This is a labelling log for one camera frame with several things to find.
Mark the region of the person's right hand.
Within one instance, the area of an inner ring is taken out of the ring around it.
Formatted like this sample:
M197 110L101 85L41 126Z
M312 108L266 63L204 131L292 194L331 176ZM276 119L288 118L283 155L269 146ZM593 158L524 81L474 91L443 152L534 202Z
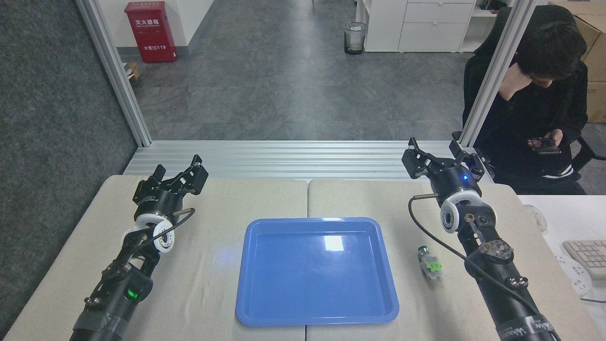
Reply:
M502 80L502 84L499 87L498 94L502 99L509 101L517 91L522 90L529 84L533 79L526 75L519 67L518 63L511 65Z

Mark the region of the person's left hand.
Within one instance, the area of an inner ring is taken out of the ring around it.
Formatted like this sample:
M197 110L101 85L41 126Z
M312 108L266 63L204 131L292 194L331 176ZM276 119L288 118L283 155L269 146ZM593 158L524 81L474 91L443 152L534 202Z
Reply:
M550 132L543 138L540 138L538 143L539 146L536 149L538 154L549 155L560 154L562 152L559 145L556 143L556 134L554 132Z

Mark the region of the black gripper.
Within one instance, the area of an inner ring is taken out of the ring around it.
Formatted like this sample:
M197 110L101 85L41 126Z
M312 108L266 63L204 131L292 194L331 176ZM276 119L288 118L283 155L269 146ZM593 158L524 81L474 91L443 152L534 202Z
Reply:
M449 150L454 161L450 168L450 158L438 158L422 151L415 137L410 138L408 145L402 163L409 177L418 179L428 176L432 189L438 194L438 204L463 190L472 190L481 197L482 192L477 182L493 183L494 172L490 160L473 147L464 147L457 140L452 140Z
M138 184L133 198L134 203L138 206L134 214L135 220L143 214L153 214L176 221L175 212L182 209L184 195L188 193L195 196L199 195L209 173L203 167L201 157L194 155L190 166L186 170L178 173L172 179L164 181L164 189L153 187L161 184L164 175L164 166L158 164L154 173L150 176L152 185Z

